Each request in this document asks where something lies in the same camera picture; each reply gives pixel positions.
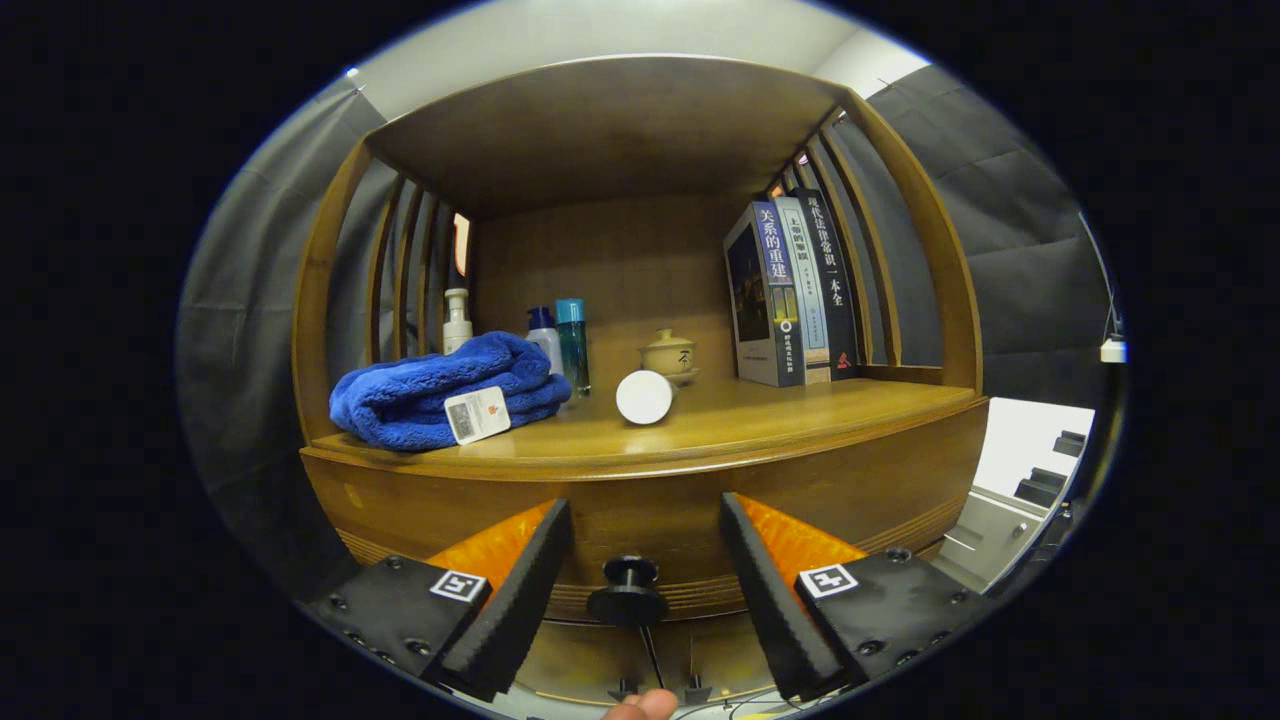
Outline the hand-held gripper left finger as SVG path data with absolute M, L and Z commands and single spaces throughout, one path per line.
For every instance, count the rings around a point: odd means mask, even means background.
M 394 670 L 489 702 L 513 685 L 572 543 L 570 503 L 552 500 L 428 561 L 387 555 L 305 606 Z

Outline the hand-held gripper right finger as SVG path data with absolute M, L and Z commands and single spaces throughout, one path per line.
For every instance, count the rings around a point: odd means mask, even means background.
M 873 682 L 993 609 L 901 546 L 869 553 L 739 493 L 719 505 L 724 546 L 786 700 Z

